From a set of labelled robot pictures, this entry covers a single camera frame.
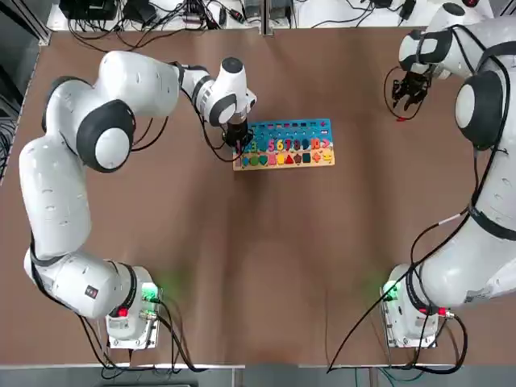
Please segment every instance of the brown table surface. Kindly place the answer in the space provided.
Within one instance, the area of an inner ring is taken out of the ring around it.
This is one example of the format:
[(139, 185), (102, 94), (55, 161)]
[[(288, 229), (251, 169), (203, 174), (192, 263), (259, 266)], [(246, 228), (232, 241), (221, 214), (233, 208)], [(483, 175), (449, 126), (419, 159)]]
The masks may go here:
[[(334, 167), (233, 173), (214, 158), (181, 97), (154, 146), (131, 155), (117, 173), (88, 171), (94, 226), (85, 248), (150, 271), (181, 306), (194, 363), (325, 364), (326, 316), (332, 357), (392, 267), (409, 260), (414, 237), (467, 202), (472, 152), (454, 121), (460, 80), (436, 81), (413, 121), (397, 123), (385, 109), (384, 76), (397, 63), (406, 33), (343, 28), (264, 38), (256, 30), (180, 32), (141, 50), (159, 60), (205, 65), (214, 75), (221, 59), (237, 56), (258, 96), (251, 120), (324, 117), (334, 133)], [(116, 39), (95, 43), (123, 48)], [(46, 300), (23, 271), (29, 225), (18, 155), (42, 135), (52, 80), (74, 75), (94, 82), (101, 57), (68, 33), (53, 34), (41, 49), (0, 189), (0, 364), (95, 362), (77, 317)], [(139, 120), (138, 134), (146, 122)], [(418, 256), (449, 231), (428, 235)], [(514, 298), (502, 298), (460, 311), (469, 333), (467, 363), (516, 361), (516, 336), (506, 333), (515, 305)], [(449, 342), (444, 335), (420, 360), (453, 363)], [(169, 363), (169, 350), (162, 331), (159, 348), (136, 353), (134, 362)], [(410, 353), (395, 351), (393, 360), (404, 363)], [(386, 363), (375, 311), (337, 364)]]

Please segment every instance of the floor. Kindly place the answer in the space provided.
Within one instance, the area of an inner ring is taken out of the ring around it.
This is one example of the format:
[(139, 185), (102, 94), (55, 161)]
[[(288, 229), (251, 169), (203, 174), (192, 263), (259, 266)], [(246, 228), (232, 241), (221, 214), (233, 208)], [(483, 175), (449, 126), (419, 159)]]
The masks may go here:
[[(217, 369), (202, 374), (192, 374), (184, 371), (179, 376), (154, 375), (152, 372), (133, 372), (124, 374), (114, 381), (103, 381), (100, 368), (39, 368), (39, 369), (0, 369), (0, 385), (31, 385), (38, 387), (100, 387), (103, 385), (198, 385), (210, 387), (337, 387), (354, 386), (355, 372), (351, 369), (339, 370), (326, 375), (324, 368), (297, 368), (288, 365), (259, 365), (247, 367), (234, 375), (231, 369)], [(392, 386), (387, 379), (379, 374), (379, 386)], [(397, 373), (399, 378), (409, 378), (414, 373)], [(450, 376), (424, 375), (421, 379), (411, 382), (418, 387), (485, 387), (496, 385), (505, 387), (514, 385), (516, 368), (510, 366), (466, 366)], [(369, 370), (359, 369), (357, 373), (358, 386), (370, 386)], [(393, 385), (406, 385), (394, 382)]]

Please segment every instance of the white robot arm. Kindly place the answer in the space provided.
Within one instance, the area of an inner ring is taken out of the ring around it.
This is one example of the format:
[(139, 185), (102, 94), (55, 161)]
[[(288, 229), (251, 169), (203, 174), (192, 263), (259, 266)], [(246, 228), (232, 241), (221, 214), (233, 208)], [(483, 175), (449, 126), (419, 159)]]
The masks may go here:
[[(400, 47), (400, 66), (411, 74), (466, 78), (456, 99), (457, 125), (475, 152), (493, 154), (462, 227), (384, 302), (391, 347), (418, 347), (421, 337), (421, 346), (428, 346), (437, 329), (436, 306), (516, 290), (516, 109), (510, 93), (516, 86), (516, 18), (479, 19), (472, 10), (444, 4), (424, 33), (412, 31)], [(407, 269), (397, 266), (384, 290)], [(422, 336), (426, 310), (433, 315)]]
[(212, 125), (228, 124), (232, 146), (248, 141), (247, 116), (256, 96), (239, 60), (225, 59), (214, 80), (199, 66), (109, 52), (94, 85), (74, 77), (54, 83), (43, 116), (45, 135), (28, 143), (19, 157), (33, 235), (24, 260), (27, 274), (78, 314), (106, 316), (111, 345), (117, 347), (153, 347), (145, 313), (156, 287), (144, 268), (81, 250), (91, 229), (84, 165), (102, 173), (121, 168), (131, 152), (135, 116), (168, 116), (180, 89)]

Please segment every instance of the metal bracket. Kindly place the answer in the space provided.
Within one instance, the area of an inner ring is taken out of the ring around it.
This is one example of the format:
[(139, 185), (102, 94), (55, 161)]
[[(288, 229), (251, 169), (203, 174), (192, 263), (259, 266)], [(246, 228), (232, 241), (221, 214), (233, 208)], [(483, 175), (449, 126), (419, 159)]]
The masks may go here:
[(261, 0), (260, 13), (261, 13), (260, 34), (265, 35), (265, 36), (272, 36), (273, 30), (270, 25), (271, 0)]
[(40, 39), (40, 46), (48, 46), (50, 43), (51, 31), (28, 7), (22, 0), (10, 0), (19, 12), (20, 16), (25, 20), (29, 28)]

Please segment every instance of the blue puzzle board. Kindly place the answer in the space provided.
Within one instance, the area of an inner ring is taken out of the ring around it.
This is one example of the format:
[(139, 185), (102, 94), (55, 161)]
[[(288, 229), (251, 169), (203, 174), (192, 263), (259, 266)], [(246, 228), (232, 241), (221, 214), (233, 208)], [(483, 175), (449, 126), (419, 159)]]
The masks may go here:
[(330, 119), (295, 119), (249, 123), (252, 141), (237, 158), (233, 169), (283, 169), (335, 165)]

